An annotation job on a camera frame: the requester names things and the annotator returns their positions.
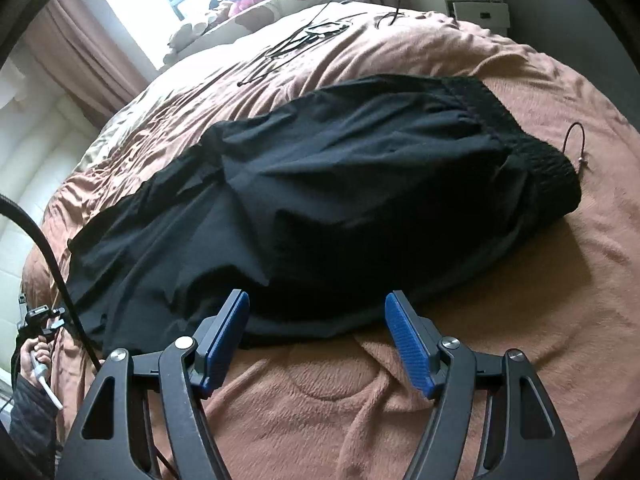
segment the padded headboard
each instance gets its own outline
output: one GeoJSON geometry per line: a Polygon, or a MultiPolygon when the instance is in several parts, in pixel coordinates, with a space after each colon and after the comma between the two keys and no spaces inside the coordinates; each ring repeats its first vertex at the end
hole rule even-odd
{"type": "MultiPolygon", "coordinates": [[[[50,198],[97,135],[76,104],[63,95],[0,168],[0,191],[40,224],[50,198]]],[[[4,370],[10,368],[14,351],[22,266],[32,245],[18,226],[0,218],[0,368],[4,370]]]]}

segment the person's arm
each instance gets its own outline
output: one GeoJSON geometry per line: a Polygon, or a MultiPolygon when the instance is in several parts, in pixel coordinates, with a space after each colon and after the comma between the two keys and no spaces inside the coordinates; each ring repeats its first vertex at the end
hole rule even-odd
{"type": "Polygon", "coordinates": [[[49,346],[44,338],[27,339],[20,349],[20,375],[14,389],[9,434],[27,460],[48,479],[55,474],[56,415],[58,409],[38,383],[30,351],[50,369],[49,346]]]}

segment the bed sheet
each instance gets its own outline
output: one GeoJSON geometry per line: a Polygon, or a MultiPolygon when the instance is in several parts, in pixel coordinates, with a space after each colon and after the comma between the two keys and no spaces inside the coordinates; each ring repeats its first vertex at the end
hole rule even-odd
{"type": "MultiPolygon", "coordinates": [[[[250,60],[317,9],[178,63],[116,117],[130,128],[108,156],[62,185],[45,212],[44,232],[66,275],[66,242],[197,142],[210,124],[265,113],[315,88],[375,73],[476,76],[526,132],[558,148],[568,126],[581,121],[588,164],[579,208],[472,282],[416,307],[442,333],[477,351],[522,348],[564,423],[580,477],[591,480],[640,411],[640,136],[593,85],[549,56],[435,13],[403,11],[393,25],[386,19],[376,28],[388,10],[331,4],[324,18],[364,14],[341,35],[241,88],[237,82],[256,70],[250,60]]],[[[579,145],[574,134],[571,160],[577,161],[579,145]]],[[[31,304],[55,301],[37,251],[23,283],[31,304]]],[[[94,373],[64,331],[53,362],[52,387],[65,405],[58,421],[64,440],[94,373]]],[[[158,447],[170,454],[156,398],[152,407],[158,447]]],[[[233,478],[386,480],[404,475],[431,405],[410,386],[380,327],[331,341],[238,351],[204,409],[233,478]]],[[[460,478],[473,470],[481,422],[475,410],[460,478]]]]}

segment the blue gripper pad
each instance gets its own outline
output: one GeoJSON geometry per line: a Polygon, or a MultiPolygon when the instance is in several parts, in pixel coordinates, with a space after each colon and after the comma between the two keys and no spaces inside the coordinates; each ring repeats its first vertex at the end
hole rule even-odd
{"type": "Polygon", "coordinates": [[[386,297],[385,319],[411,384],[433,399],[436,387],[430,375],[429,356],[394,293],[386,297]]]}
{"type": "Polygon", "coordinates": [[[249,295],[242,292],[231,308],[211,350],[207,353],[206,373],[201,385],[204,398],[208,398],[213,390],[222,386],[225,381],[231,359],[242,339],[248,319],[249,295]]]}

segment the white cable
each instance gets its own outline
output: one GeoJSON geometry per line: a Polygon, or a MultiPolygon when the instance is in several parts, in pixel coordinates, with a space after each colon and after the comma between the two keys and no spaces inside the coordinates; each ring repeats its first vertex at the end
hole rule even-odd
{"type": "Polygon", "coordinates": [[[39,362],[36,359],[36,353],[33,350],[30,352],[30,355],[31,364],[33,365],[33,374],[36,376],[38,382],[42,385],[45,393],[49,396],[49,399],[51,399],[51,402],[53,402],[54,406],[58,409],[58,411],[60,411],[62,409],[62,402],[60,402],[60,400],[56,397],[56,394],[51,391],[51,388],[49,388],[49,385],[44,378],[46,373],[49,371],[47,365],[39,362]]]}

